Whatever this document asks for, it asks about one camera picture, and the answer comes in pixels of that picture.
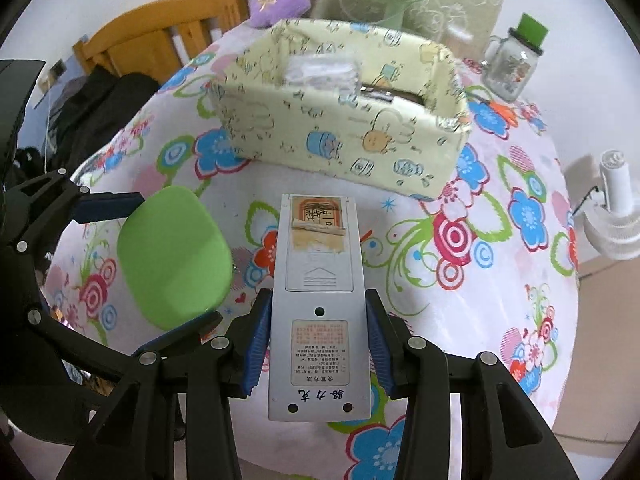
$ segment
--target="wall socket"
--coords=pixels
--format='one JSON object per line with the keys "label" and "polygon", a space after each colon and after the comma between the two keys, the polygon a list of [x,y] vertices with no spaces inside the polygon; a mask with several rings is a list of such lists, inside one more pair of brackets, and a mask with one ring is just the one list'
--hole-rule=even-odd
{"label": "wall socket", "polygon": [[49,89],[55,85],[56,81],[66,71],[65,63],[59,59],[55,64],[47,70],[46,74],[38,81],[38,88],[43,94],[46,94]]}

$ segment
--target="table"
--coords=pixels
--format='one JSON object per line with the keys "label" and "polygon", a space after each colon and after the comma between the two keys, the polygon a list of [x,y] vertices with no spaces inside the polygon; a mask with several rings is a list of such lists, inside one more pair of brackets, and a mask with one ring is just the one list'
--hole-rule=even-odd
{"label": "table", "polygon": [[[322,174],[237,158],[212,110],[215,73],[261,32],[241,25],[174,75],[74,175],[95,192],[169,184],[192,189],[220,225],[234,262],[224,321],[273,283],[283,193],[356,197],[367,288],[444,351],[500,357],[549,425],[569,371],[578,314],[575,231],[564,178],[535,104],[491,101],[481,68],[459,63],[473,132],[442,194],[421,202]],[[122,352],[161,332],[136,308],[116,257],[122,221],[63,233],[45,293],[73,329]],[[247,400],[231,399],[240,458],[303,478],[390,480],[406,403],[375,376],[371,420],[291,424],[267,419],[269,357]],[[460,477],[460,402],[452,396],[450,478]]]}

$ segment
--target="wooden chair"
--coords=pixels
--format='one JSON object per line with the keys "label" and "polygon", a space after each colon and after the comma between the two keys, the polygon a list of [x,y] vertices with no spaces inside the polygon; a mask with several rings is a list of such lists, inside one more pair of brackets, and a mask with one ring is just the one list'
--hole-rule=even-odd
{"label": "wooden chair", "polygon": [[171,27],[191,59],[212,43],[206,20],[217,19],[226,32],[248,17],[247,0],[158,0],[118,16],[73,50],[87,74],[99,64],[114,75],[141,72],[164,84],[182,67]]}

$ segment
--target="glass jar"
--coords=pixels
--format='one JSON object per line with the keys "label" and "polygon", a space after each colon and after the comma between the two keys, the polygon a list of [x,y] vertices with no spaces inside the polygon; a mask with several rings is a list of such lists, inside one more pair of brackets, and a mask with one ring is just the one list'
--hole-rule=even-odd
{"label": "glass jar", "polygon": [[489,38],[484,55],[482,81],[489,90],[511,103],[518,98],[536,69],[542,49],[510,28],[506,38]]}

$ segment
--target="blue gripper pad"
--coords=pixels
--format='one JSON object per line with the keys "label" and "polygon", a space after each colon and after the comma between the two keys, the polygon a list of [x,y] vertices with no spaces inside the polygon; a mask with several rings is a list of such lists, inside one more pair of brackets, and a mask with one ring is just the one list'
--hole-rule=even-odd
{"label": "blue gripper pad", "polygon": [[255,327],[254,336],[244,356],[244,378],[241,387],[242,393],[247,396],[251,395],[251,390],[257,386],[258,380],[260,380],[262,363],[271,336],[271,301],[272,295],[264,305],[260,320]]}
{"label": "blue gripper pad", "polygon": [[369,352],[376,368],[378,384],[385,389],[388,396],[396,389],[396,383],[391,373],[391,354],[385,342],[380,322],[375,310],[367,298],[367,330],[369,331]]}

